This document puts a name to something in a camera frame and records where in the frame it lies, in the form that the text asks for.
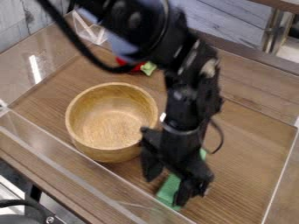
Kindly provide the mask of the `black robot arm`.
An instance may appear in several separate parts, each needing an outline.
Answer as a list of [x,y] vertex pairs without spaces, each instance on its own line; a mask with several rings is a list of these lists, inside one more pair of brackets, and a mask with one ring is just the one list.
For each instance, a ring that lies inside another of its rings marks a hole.
[[106,65],[83,44],[83,55],[103,69],[123,73],[141,61],[165,70],[167,104],[161,130],[142,129],[142,167],[151,181],[165,169],[179,178],[173,203],[182,207],[206,194],[214,173],[201,158],[207,128],[221,112],[219,55],[189,28],[170,0],[76,0],[80,13],[108,31],[123,66]]

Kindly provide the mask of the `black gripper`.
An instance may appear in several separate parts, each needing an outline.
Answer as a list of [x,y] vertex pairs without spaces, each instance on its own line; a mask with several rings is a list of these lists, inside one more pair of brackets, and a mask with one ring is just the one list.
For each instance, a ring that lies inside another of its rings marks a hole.
[[181,179],[174,195],[174,205],[183,207],[197,196],[205,197],[214,180],[211,168],[201,158],[207,123],[194,129],[175,129],[167,123],[163,129],[143,127],[142,169],[147,182],[154,181],[167,169]]

